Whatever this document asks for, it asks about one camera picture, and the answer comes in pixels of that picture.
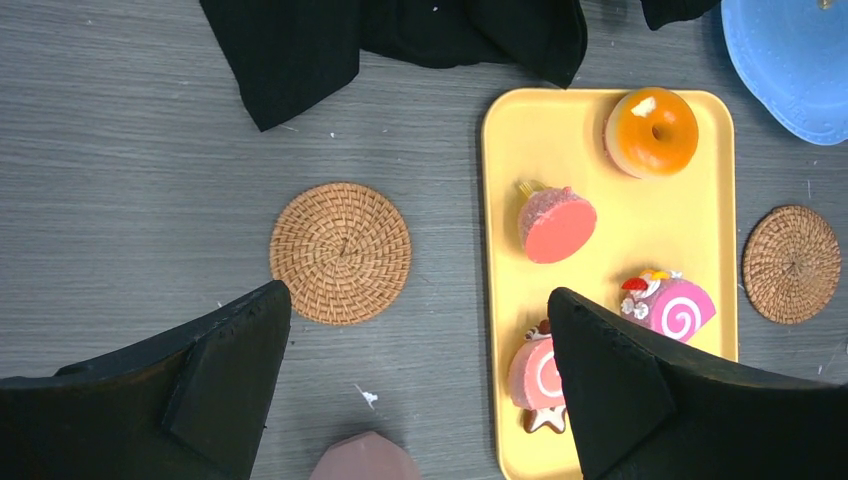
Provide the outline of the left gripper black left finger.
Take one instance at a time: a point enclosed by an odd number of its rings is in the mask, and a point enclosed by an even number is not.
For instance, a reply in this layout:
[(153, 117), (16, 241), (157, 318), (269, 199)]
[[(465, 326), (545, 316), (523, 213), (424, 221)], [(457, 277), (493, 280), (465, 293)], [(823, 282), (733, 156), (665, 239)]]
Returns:
[(50, 377), (1, 382), (5, 479), (246, 479), (290, 333), (271, 281)]

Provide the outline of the pink cube cake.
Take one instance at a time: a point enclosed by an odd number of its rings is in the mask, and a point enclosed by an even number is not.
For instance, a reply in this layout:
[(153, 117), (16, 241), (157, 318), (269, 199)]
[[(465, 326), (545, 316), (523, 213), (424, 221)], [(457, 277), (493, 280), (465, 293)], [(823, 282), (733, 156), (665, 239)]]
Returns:
[(717, 314), (709, 294), (681, 272), (643, 270), (625, 280), (621, 289), (623, 318), (683, 343)]

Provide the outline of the orange donut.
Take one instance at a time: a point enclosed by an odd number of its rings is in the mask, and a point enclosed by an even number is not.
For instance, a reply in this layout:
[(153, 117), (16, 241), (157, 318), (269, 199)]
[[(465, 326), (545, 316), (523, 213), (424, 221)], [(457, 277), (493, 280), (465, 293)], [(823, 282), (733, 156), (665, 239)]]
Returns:
[(625, 94), (605, 120), (607, 157), (624, 173), (653, 179), (682, 172), (695, 156), (699, 126), (679, 94), (645, 87)]

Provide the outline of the blue three-tier cake stand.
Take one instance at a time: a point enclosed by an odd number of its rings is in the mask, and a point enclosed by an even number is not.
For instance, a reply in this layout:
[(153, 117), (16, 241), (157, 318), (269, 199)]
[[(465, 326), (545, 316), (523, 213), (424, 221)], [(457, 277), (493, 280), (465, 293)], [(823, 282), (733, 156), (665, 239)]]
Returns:
[(847, 3), (722, 1), (731, 62), (752, 95), (798, 138), (847, 140)]

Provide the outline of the pink swirl roll cake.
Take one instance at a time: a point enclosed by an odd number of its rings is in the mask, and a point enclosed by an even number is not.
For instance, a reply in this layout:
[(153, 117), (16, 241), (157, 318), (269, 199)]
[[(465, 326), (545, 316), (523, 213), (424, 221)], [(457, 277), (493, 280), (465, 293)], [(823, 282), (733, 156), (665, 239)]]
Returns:
[(548, 319), (525, 333), (525, 342), (509, 367), (508, 390), (513, 404), (525, 410), (542, 410), (566, 404)]

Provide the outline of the yellow tray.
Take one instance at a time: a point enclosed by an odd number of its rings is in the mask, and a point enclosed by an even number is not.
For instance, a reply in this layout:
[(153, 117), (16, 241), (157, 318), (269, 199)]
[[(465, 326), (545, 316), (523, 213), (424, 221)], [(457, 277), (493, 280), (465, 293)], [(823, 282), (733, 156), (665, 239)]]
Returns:
[[(729, 360), (738, 353), (734, 127), (725, 104), (705, 91), (684, 100), (699, 128), (697, 152), (679, 174), (640, 180), (605, 154), (605, 120), (619, 90), (526, 88), (493, 102), (481, 126), (492, 415), (496, 457), (508, 479), (577, 479), (573, 437), (528, 434), (508, 391), (509, 365), (525, 332), (547, 313), (550, 293), (565, 286), (616, 310), (621, 283), (649, 268), (680, 272), (704, 288), (717, 315), (693, 347)], [(570, 258), (529, 261), (518, 219), (523, 182), (572, 188), (595, 208), (589, 241)]]

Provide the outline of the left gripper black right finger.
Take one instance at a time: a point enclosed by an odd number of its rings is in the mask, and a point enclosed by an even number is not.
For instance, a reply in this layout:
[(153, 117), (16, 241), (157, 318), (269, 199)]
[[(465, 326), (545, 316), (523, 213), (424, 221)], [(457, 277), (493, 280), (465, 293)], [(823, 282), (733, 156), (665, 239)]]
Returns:
[(566, 288), (548, 300), (588, 479), (843, 479), (847, 389), (708, 354)]

